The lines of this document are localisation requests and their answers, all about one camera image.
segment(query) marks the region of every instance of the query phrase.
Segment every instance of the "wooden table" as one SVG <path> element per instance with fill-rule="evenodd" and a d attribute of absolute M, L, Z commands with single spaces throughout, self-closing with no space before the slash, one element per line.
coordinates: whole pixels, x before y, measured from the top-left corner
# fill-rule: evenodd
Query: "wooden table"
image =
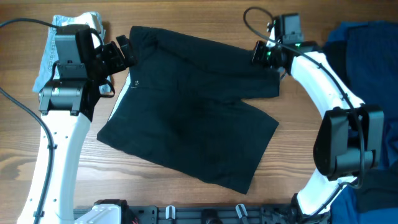
<path fill-rule="evenodd" d="M 0 21 L 31 17 L 51 22 L 54 14 L 79 16 L 86 11 L 97 11 L 104 20 L 107 41 L 122 34 L 128 36 L 131 26 L 137 25 L 161 27 L 252 49 L 259 38 L 242 21 L 243 11 L 249 6 L 265 7 L 274 15 L 299 12 L 305 39 L 320 44 L 341 21 L 398 20 L 398 2 L 394 1 L 36 2 L 44 3 L 0 4 Z M 256 12 L 249 19 L 263 30 L 268 21 Z M 32 93 L 32 86 L 39 72 L 47 28 L 18 23 L 0 32 L 0 86 L 37 111 L 38 96 Z M 124 71 L 113 76 L 117 93 L 126 75 Z M 205 184 L 98 142 L 96 133 L 105 124 L 115 101 L 116 97 L 101 99 L 95 108 L 81 151 L 75 207 L 92 205 L 104 198 L 125 198 L 130 205 L 158 206 L 285 203 L 304 187 L 315 168 L 312 147 L 320 127 L 320 115 L 305 90 L 291 77 L 281 83 L 280 97 L 247 100 L 280 122 L 247 195 Z M 40 126 L 2 95 L 0 105 L 0 223 L 15 223 L 29 192 Z"/>

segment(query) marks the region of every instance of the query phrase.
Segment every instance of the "dark blue fabric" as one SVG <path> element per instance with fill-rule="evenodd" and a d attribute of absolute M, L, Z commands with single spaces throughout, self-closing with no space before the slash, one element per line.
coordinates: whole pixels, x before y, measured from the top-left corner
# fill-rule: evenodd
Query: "dark blue fabric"
<path fill-rule="evenodd" d="M 379 169 L 398 160 L 398 25 L 388 22 L 342 23 L 329 42 L 345 40 L 350 90 L 384 111 Z M 358 213 L 353 189 L 347 187 L 332 204 L 333 223 L 398 223 L 398 208 Z"/>

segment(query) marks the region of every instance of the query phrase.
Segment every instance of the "garment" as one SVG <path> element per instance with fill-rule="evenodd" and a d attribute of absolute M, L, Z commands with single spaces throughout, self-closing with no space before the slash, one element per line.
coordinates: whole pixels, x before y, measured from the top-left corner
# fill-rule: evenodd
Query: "garment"
<path fill-rule="evenodd" d="M 88 24 L 90 27 L 92 27 L 93 22 L 91 16 L 87 16 L 87 14 L 92 14 L 98 19 L 101 29 L 101 33 L 99 34 L 99 36 L 101 37 L 102 41 L 104 41 L 106 31 L 102 26 L 102 18 L 98 12 L 85 12 L 78 17 L 66 17 L 66 16 L 55 15 L 53 17 L 52 24 L 56 26 L 65 26 L 68 24 Z M 39 76 L 36 78 L 36 81 L 33 86 L 33 92 L 35 93 L 38 93 L 44 87 L 47 81 L 50 79 L 52 73 L 52 64 L 58 60 L 58 52 L 54 41 L 56 33 L 57 30 L 55 28 L 49 27 L 49 35 L 47 37 L 47 43 L 44 48 L 42 62 L 40 64 Z M 56 69 L 54 79 L 58 78 L 59 78 L 59 73 L 58 69 Z M 99 87 L 99 91 L 101 93 L 107 93 L 111 91 L 111 88 L 109 85 L 102 85 Z"/>
<path fill-rule="evenodd" d="M 343 38 L 336 39 L 335 34 L 343 34 Z M 331 42 L 324 47 L 328 62 L 347 87 L 365 103 L 381 106 L 385 116 L 379 170 L 368 171 L 361 190 L 347 187 L 339 194 L 331 206 L 333 223 L 397 221 L 398 205 L 391 203 L 394 192 L 386 193 L 385 188 L 394 188 L 397 180 L 390 174 L 391 165 L 398 160 L 398 105 L 394 103 L 398 93 L 397 34 L 397 24 L 388 22 L 344 25 L 331 34 Z"/>
<path fill-rule="evenodd" d="M 247 193 L 278 122 L 242 98 L 279 95 L 279 74 L 252 52 L 133 27 L 138 64 L 97 139 L 115 149 Z"/>

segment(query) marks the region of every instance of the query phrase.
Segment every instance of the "table surface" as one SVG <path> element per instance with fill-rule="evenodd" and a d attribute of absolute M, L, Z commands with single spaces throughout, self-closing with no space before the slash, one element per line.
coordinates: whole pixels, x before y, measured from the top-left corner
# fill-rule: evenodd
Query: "table surface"
<path fill-rule="evenodd" d="M 243 24 L 243 11 L 262 6 L 274 15 L 299 12 L 305 40 L 324 44 L 342 21 L 388 20 L 397 22 L 394 1 L 133 1 L 63 3 L 66 0 L 25 0 L 0 4 L 0 21 L 31 17 L 51 22 L 54 14 L 79 16 L 97 11 L 103 17 L 106 40 L 129 35 L 131 26 L 161 27 L 196 37 L 252 49 L 259 38 Z M 268 18 L 253 12 L 250 21 L 265 27 Z M 18 23 L 1 31 L 0 86 L 37 111 L 34 80 L 47 39 L 47 28 Z M 113 75 L 120 92 L 127 71 Z M 286 203 L 311 176 L 315 165 L 312 147 L 321 117 L 305 90 L 291 77 L 283 80 L 280 96 L 246 100 L 280 122 L 246 195 L 206 184 L 176 170 L 147 162 L 110 148 L 96 140 L 116 97 L 100 99 L 90 132 L 81 151 L 75 187 L 75 207 L 89 206 L 104 198 L 126 199 L 130 205 L 234 205 Z M 40 126 L 26 112 L 0 96 L 0 223 L 15 223 L 25 204 L 39 148 Z"/>

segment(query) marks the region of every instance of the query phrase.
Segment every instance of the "robotic arm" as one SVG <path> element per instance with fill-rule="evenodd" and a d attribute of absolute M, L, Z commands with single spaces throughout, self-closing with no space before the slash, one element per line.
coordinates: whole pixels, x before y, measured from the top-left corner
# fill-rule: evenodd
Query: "robotic arm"
<path fill-rule="evenodd" d="M 298 14 L 275 18 L 271 37 L 281 44 L 301 50 L 334 76 L 361 117 L 365 137 L 365 168 L 376 167 L 380 156 L 383 113 L 377 106 L 365 105 L 355 96 L 330 68 L 323 53 L 314 42 L 304 42 Z M 44 130 L 40 135 L 39 155 L 28 199 L 18 223 L 146 223 L 139 222 L 125 200 L 100 200 L 86 214 L 75 220 L 73 193 L 81 147 L 93 119 L 95 104 L 101 97 L 98 87 L 108 75 L 120 72 L 135 64 L 132 48 L 125 36 L 117 38 L 121 51 L 114 42 L 95 49 L 91 29 L 85 25 L 70 25 L 57 30 L 55 43 L 59 62 L 59 80 L 50 80 L 40 92 L 42 119 L 52 132 L 56 149 L 53 171 L 49 178 L 47 195 L 41 212 L 37 211 L 42 192 L 49 150 Z M 285 68 L 308 92 L 318 108 L 323 121 L 313 156 L 316 170 L 307 185 L 292 198 L 285 211 L 276 220 L 267 223 L 323 222 L 328 219 L 330 203 L 338 195 L 342 182 L 353 182 L 359 174 L 360 150 L 353 143 L 349 131 L 357 130 L 352 110 L 341 92 L 326 72 L 302 55 L 294 54 L 269 42 L 257 42 L 253 63 L 265 67 Z M 173 223 L 182 208 L 167 207 L 165 220 Z M 217 214 L 204 210 L 203 214 Z M 244 205 L 235 213 L 242 223 L 250 223 Z"/>

